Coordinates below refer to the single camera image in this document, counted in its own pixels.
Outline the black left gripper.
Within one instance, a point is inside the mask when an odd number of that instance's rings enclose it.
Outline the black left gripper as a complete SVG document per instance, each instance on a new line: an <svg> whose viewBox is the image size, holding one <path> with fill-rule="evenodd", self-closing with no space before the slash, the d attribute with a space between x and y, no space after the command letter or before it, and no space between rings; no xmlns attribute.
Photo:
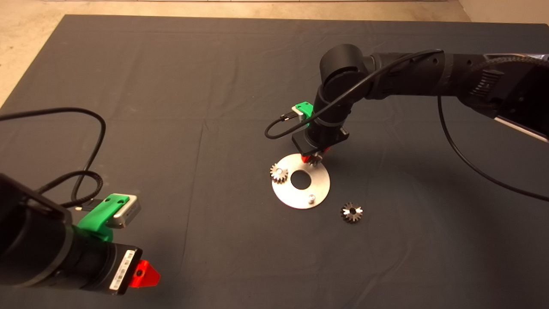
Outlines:
<svg viewBox="0 0 549 309"><path fill-rule="evenodd" d="M89 232L73 227L74 237L66 258L66 287L123 295L132 288L157 286L160 274L135 245L102 241Z"/></svg>

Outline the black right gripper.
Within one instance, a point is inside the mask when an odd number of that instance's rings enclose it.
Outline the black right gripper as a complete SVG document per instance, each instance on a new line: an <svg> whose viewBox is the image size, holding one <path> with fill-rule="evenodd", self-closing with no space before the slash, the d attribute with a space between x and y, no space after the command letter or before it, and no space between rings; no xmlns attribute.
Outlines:
<svg viewBox="0 0 549 309"><path fill-rule="evenodd" d="M302 162L307 164L314 153L326 153L331 146L348 137L349 132L342 126L330 127L312 122L305 129L293 133L292 142L302 155Z"/></svg>

